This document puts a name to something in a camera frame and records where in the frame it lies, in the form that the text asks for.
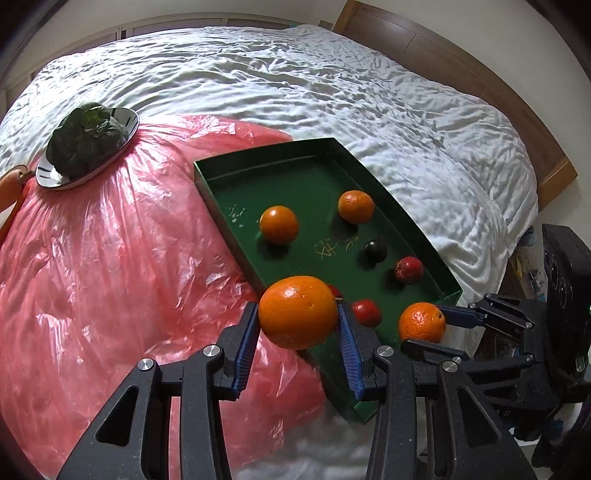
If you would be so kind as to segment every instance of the carrot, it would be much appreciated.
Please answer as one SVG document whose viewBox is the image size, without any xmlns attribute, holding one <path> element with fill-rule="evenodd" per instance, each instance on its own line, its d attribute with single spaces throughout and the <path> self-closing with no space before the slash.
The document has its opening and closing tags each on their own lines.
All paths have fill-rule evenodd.
<svg viewBox="0 0 591 480">
<path fill-rule="evenodd" d="M 27 171 L 26 167 L 18 166 L 0 178 L 0 212 L 18 200 L 22 188 L 33 175 L 34 173 Z"/>
</svg>

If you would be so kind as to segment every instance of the silver oval plate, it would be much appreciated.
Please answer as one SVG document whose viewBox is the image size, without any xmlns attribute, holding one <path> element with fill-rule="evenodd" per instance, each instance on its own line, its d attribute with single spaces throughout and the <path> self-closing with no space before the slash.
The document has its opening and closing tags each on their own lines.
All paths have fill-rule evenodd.
<svg viewBox="0 0 591 480">
<path fill-rule="evenodd" d="M 37 183 L 45 188 L 52 190 L 69 190 L 74 187 L 80 186 L 87 181 L 95 178 L 100 172 L 111 165 L 119 156 L 123 153 L 123 149 L 127 146 L 129 141 L 133 138 L 139 127 L 139 115 L 130 110 L 129 108 L 113 108 L 111 110 L 111 116 L 123 125 L 124 132 L 127 134 L 127 140 L 119 150 L 100 167 L 95 168 L 93 171 L 87 173 L 79 179 L 70 181 L 68 177 L 64 177 L 57 172 L 55 167 L 49 162 L 45 156 L 45 152 L 41 156 L 39 163 L 37 164 L 37 170 L 35 171 L 35 178 Z"/>
</svg>

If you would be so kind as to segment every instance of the wrinkled white sheet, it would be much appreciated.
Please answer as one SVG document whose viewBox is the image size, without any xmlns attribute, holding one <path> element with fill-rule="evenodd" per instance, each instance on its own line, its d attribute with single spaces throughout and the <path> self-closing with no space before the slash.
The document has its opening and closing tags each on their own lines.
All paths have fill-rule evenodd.
<svg viewBox="0 0 591 480">
<path fill-rule="evenodd" d="M 534 170 L 503 114 L 321 28 L 178 30 L 57 59 L 2 121 L 0 172 L 29 163 L 84 100 L 141 118 L 212 113 L 296 140 L 336 137 L 437 248 L 464 290 L 461 304 L 497 291 L 537 214 Z M 473 336 L 448 330 L 448 344 L 473 347 Z M 361 479 L 372 428 L 347 424 L 327 406 L 289 433 L 283 450 L 235 477 Z"/>
</svg>

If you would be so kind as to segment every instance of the mandarin orange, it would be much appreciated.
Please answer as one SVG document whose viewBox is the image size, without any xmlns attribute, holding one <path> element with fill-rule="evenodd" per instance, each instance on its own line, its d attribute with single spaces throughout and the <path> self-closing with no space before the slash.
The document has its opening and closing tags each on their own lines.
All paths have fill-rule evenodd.
<svg viewBox="0 0 591 480">
<path fill-rule="evenodd" d="M 259 228 L 265 240 L 273 245 L 292 243 L 300 230 L 296 214 L 283 205 L 265 210 L 259 220 Z"/>
<path fill-rule="evenodd" d="M 398 320 L 400 341 L 413 338 L 439 343 L 445 334 L 445 317 L 432 303 L 420 301 L 408 307 Z"/>
<path fill-rule="evenodd" d="M 288 277 L 271 285 L 258 307 L 261 330 L 274 344 L 290 350 L 317 345 L 339 320 L 330 287 L 315 277 Z"/>
<path fill-rule="evenodd" d="M 367 223 L 374 215 L 375 203 L 372 198 L 360 190 L 350 190 L 339 198 L 339 215 L 343 220 L 358 225 Z"/>
</svg>

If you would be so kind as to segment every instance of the bed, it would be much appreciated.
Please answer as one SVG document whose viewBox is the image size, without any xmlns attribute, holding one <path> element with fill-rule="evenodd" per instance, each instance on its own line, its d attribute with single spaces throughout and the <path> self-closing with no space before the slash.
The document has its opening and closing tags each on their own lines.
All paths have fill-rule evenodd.
<svg viewBox="0 0 591 480">
<path fill-rule="evenodd" d="M 576 172 L 514 92 L 517 106 L 511 103 L 498 77 L 482 65 L 473 74 L 462 70 L 459 64 L 475 59 L 459 50 L 450 54 L 457 72 L 438 77 L 445 61 L 433 61 L 442 54 L 433 48 L 450 46 L 411 27 L 422 28 L 350 1 L 335 31 L 352 40 L 309 25 L 202 28 L 62 57 L 37 75 L 2 121 L 0 171 L 29 163 L 53 123 L 85 99 L 134 109 L 141 118 L 211 113 L 296 140 L 336 137 L 413 217 L 460 282 L 460 303 L 468 304 L 498 291 L 509 256 L 537 215 L 538 198 L 546 205 Z M 408 40 L 402 51 L 401 38 Z M 405 55 L 415 47 L 419 54 Z M 453 329 L 446 334 L 458 348 L 475 341 Z M 289 432 L 281 450 L 234 476 L 363 478 L 372 427 L 348 424 L 327 405 L 321 418 Z M 419 428 L 421 450 L 426 436 Z"/>
</svg>

